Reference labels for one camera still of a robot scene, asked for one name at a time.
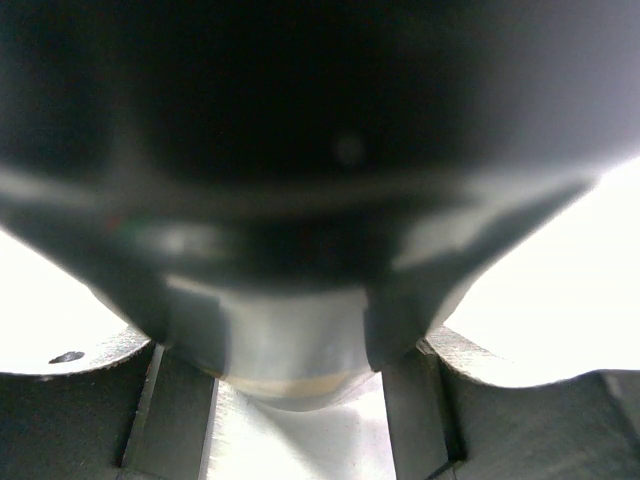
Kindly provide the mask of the black gold band can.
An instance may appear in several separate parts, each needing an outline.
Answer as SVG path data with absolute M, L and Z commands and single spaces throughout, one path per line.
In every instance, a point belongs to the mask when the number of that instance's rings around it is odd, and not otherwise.
M 1 5 L 2 226 L 282 409 L 638 153 L 635 1 Z

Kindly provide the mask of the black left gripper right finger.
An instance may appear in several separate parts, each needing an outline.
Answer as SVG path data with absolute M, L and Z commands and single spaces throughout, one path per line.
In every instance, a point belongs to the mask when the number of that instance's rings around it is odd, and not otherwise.
M 399 479 L 636 479 L 639 374 L 483 384 L 421 341 L 382 370 Z

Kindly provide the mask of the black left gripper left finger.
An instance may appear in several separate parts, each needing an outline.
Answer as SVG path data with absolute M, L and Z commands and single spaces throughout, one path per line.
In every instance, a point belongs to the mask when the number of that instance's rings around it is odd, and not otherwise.
M 4 479 L 203 479 L 217 381 L 148 344 L 87 372 L 1 376 Z

